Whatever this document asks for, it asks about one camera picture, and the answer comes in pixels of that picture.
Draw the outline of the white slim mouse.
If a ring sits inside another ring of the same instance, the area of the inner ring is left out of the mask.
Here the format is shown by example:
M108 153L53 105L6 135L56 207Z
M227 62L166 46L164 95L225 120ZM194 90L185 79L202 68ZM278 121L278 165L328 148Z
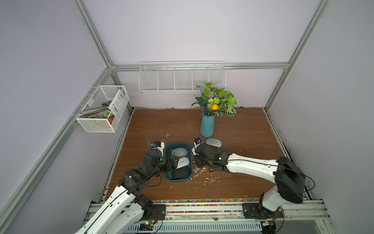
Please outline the white slim mouse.
M176 169L189 166L190 165L190 159L188 157L179 158Z

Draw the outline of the large white grey mouse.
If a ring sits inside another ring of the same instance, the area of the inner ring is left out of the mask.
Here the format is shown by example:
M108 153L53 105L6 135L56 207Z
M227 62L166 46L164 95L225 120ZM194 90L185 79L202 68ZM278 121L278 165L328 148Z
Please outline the large white grey mouse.
M171 155L178 158L184 158L189 154L189 151L186 148L176 148L171 151Z

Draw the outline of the black mouse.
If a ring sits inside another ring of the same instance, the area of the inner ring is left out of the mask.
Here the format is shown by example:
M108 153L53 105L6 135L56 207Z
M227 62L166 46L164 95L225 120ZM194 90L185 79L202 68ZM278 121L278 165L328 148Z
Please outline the black mouse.
M191 169L188 166L184 166L172 171L171 176L173 180L186 179L191 175Z

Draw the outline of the teal plastic storage box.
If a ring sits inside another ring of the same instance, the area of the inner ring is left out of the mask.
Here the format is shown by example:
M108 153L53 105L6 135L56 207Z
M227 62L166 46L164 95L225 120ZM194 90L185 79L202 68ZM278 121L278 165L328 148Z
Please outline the teal plastic storage box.
M179 147L182 147L182 148L186 148L188 151L189 151L189 154L187 155L187 157L190 159L190 165L188 166L190 169L191 169L191 175L186 178L186 179L181 179L181 180L173 180L172 179L172 176L171 176L171 173L172 171L167 171L164 173L166 179L170 182L185 182L185 181L188 181L189 179L191 179L192 177L192 174L193 174L193 166L192 166L192 153L191 153L191 148L189 146L188 143L186 142L177 142L177 143L171 143L169 145L166 146L166 149L165 149L165 155L166 157L169 157L171 155L171 151L176 149L176 148L179 148Z

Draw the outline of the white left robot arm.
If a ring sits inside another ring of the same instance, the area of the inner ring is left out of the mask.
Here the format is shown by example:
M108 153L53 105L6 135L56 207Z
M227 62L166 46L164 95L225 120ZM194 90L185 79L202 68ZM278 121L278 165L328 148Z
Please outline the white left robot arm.
M149 186L154 177L176 169L178 162L179 157L166 158L162 147L150 149L135 168L124 174L110 198L77 233L124 233L153 205L148 198L140 195L142 190Z

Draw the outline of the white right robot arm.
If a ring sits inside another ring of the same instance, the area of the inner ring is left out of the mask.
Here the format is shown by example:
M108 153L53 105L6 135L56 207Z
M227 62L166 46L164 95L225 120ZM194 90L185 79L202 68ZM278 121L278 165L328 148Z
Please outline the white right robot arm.
M263 178L275 184L261 195L257 204L243 206L243 215L249 219L275 219L285 203L303 203L305 181L308 176L287 157L278 160L247 158L231 152L215 152L197 139L192 149L198 167L208 166L214 172L241 173Z

